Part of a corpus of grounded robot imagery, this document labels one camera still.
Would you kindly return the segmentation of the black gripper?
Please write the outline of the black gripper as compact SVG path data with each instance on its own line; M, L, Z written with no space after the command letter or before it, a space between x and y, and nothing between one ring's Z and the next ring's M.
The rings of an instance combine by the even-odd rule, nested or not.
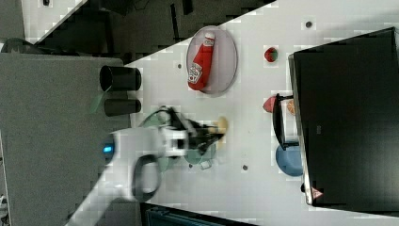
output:
M222 131L224 129L224 127L221 127L217 123L203 125L195 121L189 121L188 125L188 148L191 150L197 150L200 154L205 154L209 145L218 142L224 137L223 134L209 134L209 131Z

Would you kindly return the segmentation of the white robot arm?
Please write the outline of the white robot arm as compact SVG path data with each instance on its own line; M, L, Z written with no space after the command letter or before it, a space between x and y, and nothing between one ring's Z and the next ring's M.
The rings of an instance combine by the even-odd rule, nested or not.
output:
M229 128L225 120L211 125L153 125L116 131L114 153L94 187L72 213L65 226L95 226L116 199L150 200L162 184L159 160L184 156L190 150L206 151Z

